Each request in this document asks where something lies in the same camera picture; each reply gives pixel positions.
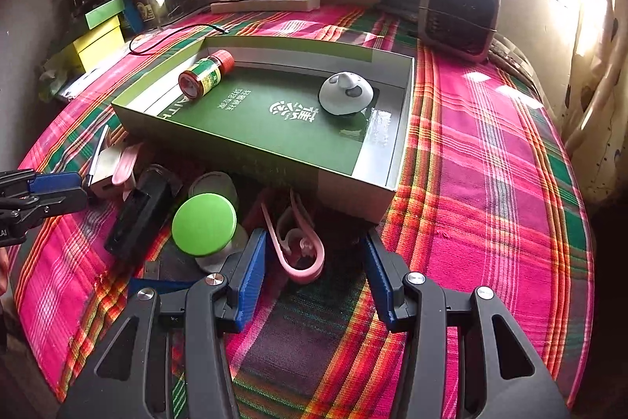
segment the round green lid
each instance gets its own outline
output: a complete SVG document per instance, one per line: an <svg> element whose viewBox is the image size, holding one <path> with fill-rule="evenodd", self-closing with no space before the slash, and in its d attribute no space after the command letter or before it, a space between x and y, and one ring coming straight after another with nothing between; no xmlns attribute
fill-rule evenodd
<svg viewBox="0 0 628 419"><path fill-rule="evenodd" d="M236 223L236 211L228 199L218 194L199 194L177 210L172 237L186 254L209 256L228 244Z"/></svg>

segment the striped tablecloth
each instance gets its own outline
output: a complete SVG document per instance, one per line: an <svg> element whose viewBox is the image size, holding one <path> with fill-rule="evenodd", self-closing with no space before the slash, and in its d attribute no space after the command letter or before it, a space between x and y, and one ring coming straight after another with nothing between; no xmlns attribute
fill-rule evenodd
<svg viewBox="0 0 628 419"><path fill-rule="evenodd" d="M232 34L340 40L416 57L406 161L380 226L382 240L442 286L491 286L572 404L593 314L590 235L558 133L525 87L490 64L473 66L417 44L397 19L353 7L206 14L194 22L222 24ZM166 56L211 33L192 28L147 56L126 56L65 108L22 167L86 172L100 128L108 124L114 139L123 135L112 99ZM103 250L118 206L103 203L49 219L10 253L21 321L59 400L126 303L131 275ZM169 238L164 228L148 258L157 258ZM449 341L454 349L453 333ZM323 275L305 287L271 271L250 327L227 344L241 414L387 417L403 342L378 321L359 261L341 248L328 251ZM448 369L444 415L453 417L453 360ZM180 417L183 382L179 374Z"/></svg>

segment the fabric cloth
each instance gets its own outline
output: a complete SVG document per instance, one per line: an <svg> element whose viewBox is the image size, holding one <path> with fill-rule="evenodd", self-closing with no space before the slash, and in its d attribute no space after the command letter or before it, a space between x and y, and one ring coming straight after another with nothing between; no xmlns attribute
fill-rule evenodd
<svg viewBox="0 0 628 419"><path fill-rule="evenodd" d="M468 292L492 287L572 404L593 314L591 242L558 133L529 91L493 65L433 52L407 36L409 25L378 12L323 7L311 13L207 14L194 22L220 24L231 34L338 40L416 58L403 174L379 227L382 240L410 269L441 286ZM100 128L108 124L114 140L123 134L111 107L115 95L209 34L215 33L196 27L147 56L126 56L68 105L22 167L86 172ZM187 166L184 174L202 170ZM131 273L103 249L118 207L102 203L48 219L11 251L24 331L59 400L126 304ZM169 240L165 227L148 259L156 259ZM341 239L330 243L323 274L308 286L288 282L271 264L253 321L228 339L243 417L388 416L404 335L388 334L379 322L351 246ZM450 332L450 353L455 346ZM178 376L174 402L181 417L183 373ZM455 415L455 381L452 355L444 417Z"/></svg>

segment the metal bolt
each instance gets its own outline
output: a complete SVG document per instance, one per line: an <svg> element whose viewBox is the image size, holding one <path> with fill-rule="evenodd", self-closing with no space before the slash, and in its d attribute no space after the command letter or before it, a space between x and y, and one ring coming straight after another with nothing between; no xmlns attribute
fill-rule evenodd
<svg viewBox="0 0 628 419"><path fill-rule="evenodd" d="M407 282L412 284L423 284L425 283L425 276L420 272L410 272L406 276Z"/></svg>
<svg viewBox="0 0 628 419"><path fill-rule="evenodd" d="M209 274L206 278L205 278L205 283L209 284L210 286L218 286L219 284L222 284L222 281L224 281L225 278L222 274Z"/></svg>
<svg viewBox="0 0 628 419"><path fill-rule="evenodd" d="M477 289L477 296L484 300L491 300L495 296L495 293L493 293L493 290L488 286L480 286Z"/></svg>
<svg viewBox="0 0 628 419"><path fill-rule="evenodd" d="M150 300L155 296L155 290L151 287L143 287L137 292L137 298L140 300Z"/></svg>

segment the green box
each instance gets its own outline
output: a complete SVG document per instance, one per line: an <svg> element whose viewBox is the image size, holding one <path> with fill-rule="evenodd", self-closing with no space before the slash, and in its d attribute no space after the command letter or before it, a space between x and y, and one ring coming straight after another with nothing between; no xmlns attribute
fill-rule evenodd
<svg viewBox="0 0 628 419"><path fill-rule="evenodd" d="M190 102L178 75L218 49L236 67ZM351 116L318 103L330 75L350 71L374 88ZM132 134L217 169L314 193L328 207L372 222L397 190L414 85L414 59L350 44L269 36L199 38L145 73L113 102Z"/></svg>

